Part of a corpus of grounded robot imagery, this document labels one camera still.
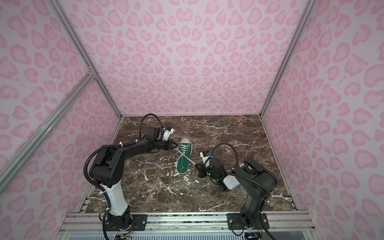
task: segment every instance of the aluminum frame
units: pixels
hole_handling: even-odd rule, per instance
[[[80,57],[84,61],[84,63],[87,65],[88,69],[90,71],[93,71],[96,74],[96,82],[99,85],[101,92],[104,94],[105,98],[107,99],[108,103],[113,108],[114,113],[118,118],[121,118],[122,115],[120,113],[119,108],[117,107],[115,101],[113,100],[112,96],[110,95],[109,91],[107,90],[106,86],[104,85],[103,81],[101,80],[101,77],[93,65],[90,56],[86,52],[84,46],[82,45],[79,36],[75,32],[75,30],[72,27],[72,24],[65,13],[63,6],[60,4],[58,0],[48,0],[49,5],[51,6],[51,9],[57,16],[59,22],[61,23],[62,27],[64,28],[65,32],[69,36],[70,40],[72,41],[74,47],[79,52]]]
[[[29,158],[44,142],[48,134],[60,122],[62,117],[67,113],[69,108],[75,103],[77,98],[87,88],[89,83],[95,79],[93,71],[88,72],[80,81],[80,83],[66,96],[54,112],[45,120],[41,126],[35,131],[34,135],[26,142],[24,147],[11,158],[10,163],[0,174],[0,194],[6,189],[11,181],[16,177],[20,170],[27,163]]]
[[[306,6],[304,7],[303,14],[301,15],[301,18],[299,20],[298,25],[296,26],[296,29],[293,33],[292,40],[290,41],[287,51],[285,52],[285,55],[283,57],[283,60],[279,66],[279,69],[277,71],[277,74],[275,76],[275,79],[273,80],[272,87],[270,88],[265,103],[261,109],[260,116],[263,117],[265,112],[268,109],[268,106],[272,100],[272,97],[277,89],[277,86],[279,85],[282,76],[289,64],[289,61],[291,60],[294,51],[297,47],[297,44],[299,43],[305,28],[308,25],[309,20],[311,19],[312,14],[314,13],[314,10],[316,8],[317,3],[319,0],[308,0]]]
[[[287,191],[288,191],[288,193],[289,193],[289,195],[290,195],[290,197],[292,199],[293,205],[295,206],[296,209],[300,210],[299,201],[297,201],[297,198],[296,198],[296,196],[295,196],[295,194],[293,192],[293,188],[291,186],[291,183],[288,180],[287,174],[286,174],[283,166],[281,165],[281,162],[278,161],[278,152],[276,151],[276,146],[274,145],[274,143],[273,143],[273,141],[272,141],[272,139],[270,137],[270,134],[269,134],[268,128],[265,125],[264,119],[260,118],[260,120],[261,120],[261,123],[263,125],[264,131],[265,131],[265,135],[266,135],[266,137],[268,139],[269,145],[271,146],[271,149],[272,149],[272,152],[273,152],[273,156],[276,159],[277,166],[279,167],[279,170],[280,170],[281,176],[283,178],[283,182],[285,184],[285,187],[287,188]]]
[[[138,233],[222,233],[228,229],[228,213],[239,212],[153,212],[147,214],[145,231]],[[273,231],[316,231],[307,211],[264,211],[267,214],[270,232]],[[101,233],[99,214],[68,214],[58,232],[64,234]]]
[[[108,144],[112,144],[115,141],[115,138],[120,130],[123,120],[124,120],[124,117],[121,117],[120,120],[118,120],[118,122],[116,123],[115,129],[113,130],[112,135],[108,140]]]
[[[247,113],[246,115],[259,115],[260,113]],[[145,114],[123,114],[122,117],[143,117]],[[171,116],[239,116],[239,115],[245,115],[243,113],[189,113],[188,115],[182,114],[182,113],[175,113],[175,114],[156,114],[158,117],[171,117]]]

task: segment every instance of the pink spot pattern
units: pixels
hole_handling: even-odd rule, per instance
[[[89,116],[98,121],[93,124]],[[77,124],[76,118],[84,124]],[[54,238],[88,184],[83,176],[85,159],[108,142],[116,124],[115,114],[91,82],[0,195],[0,238]]]
[[[44,1],[4,1],[0,172],[87,71]]]
[[[167,115],[258,114],[306,0],[60,2],[120,111]]]
[[[324,240],[384,237],[378,2],[319,2],[265,117],[299,207]]]

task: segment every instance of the shoelace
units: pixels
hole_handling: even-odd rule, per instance
[[[181,148],[181,152],[182,152],[183,154],[186,154],[186,152],[187,152],[189,146],[188,146],[188,145],[180,144],[180,148]]]

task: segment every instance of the sneaker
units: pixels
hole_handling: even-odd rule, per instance
[[[183,137],[180,140],[179,151],[182,152],[187,157],[191,158],[192,143],[191,143],[191,140],[189,138]],[[177,160],[177,172],[180,174],[186,173],[188,170],[188,165],[189,165],[189,160],[179,153],[179,157]]]

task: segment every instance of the brown marble surface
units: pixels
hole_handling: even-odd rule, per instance
[[[191,159],[195,162],[201,162],[199,152],[211,150],[220,142],[236,147],[239,164],[254,158],[279,181],[265,210],[294,210],[258,116],[172,116],[160,117],[160,120],[164,126],[175,129],[170,138],[176,142],[182,137],[191,139]],[[137,139],[140,121],[141,117],[126,117],[115,143]],[[158,126],[157,120],[148,117],[142,134],[147,132],[148,126]],[[235,162],[233,150],[226,146],[218,147],[215,156],[221,158],[226,170]],[[242,187],[220,192],[209,178],[199,178],[192,164],[187,174],[178,175],[176,159],[176,151],[160,151],[141,154],[125,162],[121,185],[132,212],[238,211],[243,206],[247,193]],[[99,190],[95,190],[91,198],[87,212],[105,210],[106,203]]]

